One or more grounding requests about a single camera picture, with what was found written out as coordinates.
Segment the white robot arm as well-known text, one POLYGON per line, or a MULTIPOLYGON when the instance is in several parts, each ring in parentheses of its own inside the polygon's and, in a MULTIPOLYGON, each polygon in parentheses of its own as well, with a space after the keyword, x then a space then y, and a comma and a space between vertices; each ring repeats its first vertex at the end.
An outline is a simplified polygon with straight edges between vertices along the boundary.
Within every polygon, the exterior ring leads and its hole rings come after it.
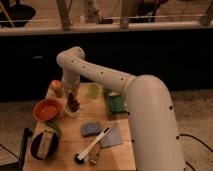
POLYGON ((60 52, 56 61, 66 88, 78 89, 85 77, 124 97, 137 171, 185 171, 175 111, 163 81, 90 63, 79 46, 60 52))

